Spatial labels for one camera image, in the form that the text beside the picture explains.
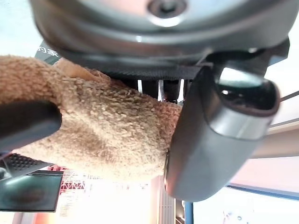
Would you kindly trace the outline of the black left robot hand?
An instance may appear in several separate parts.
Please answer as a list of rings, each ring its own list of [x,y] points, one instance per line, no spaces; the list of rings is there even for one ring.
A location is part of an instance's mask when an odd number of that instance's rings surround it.
[[[191,83],[164,167],[176,199],[203,201],[252,155],[278,112],[267,68],[287,58],[296,0],[32,0],[62,57],[116,78]]]

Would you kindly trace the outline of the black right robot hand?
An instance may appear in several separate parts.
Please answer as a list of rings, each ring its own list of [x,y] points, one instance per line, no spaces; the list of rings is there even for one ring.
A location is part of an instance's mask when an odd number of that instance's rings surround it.
[[[58,107],[43,100],[17,101],[0,106],[0,180],[23,176],[50,163],[13,153],[59,130]]]

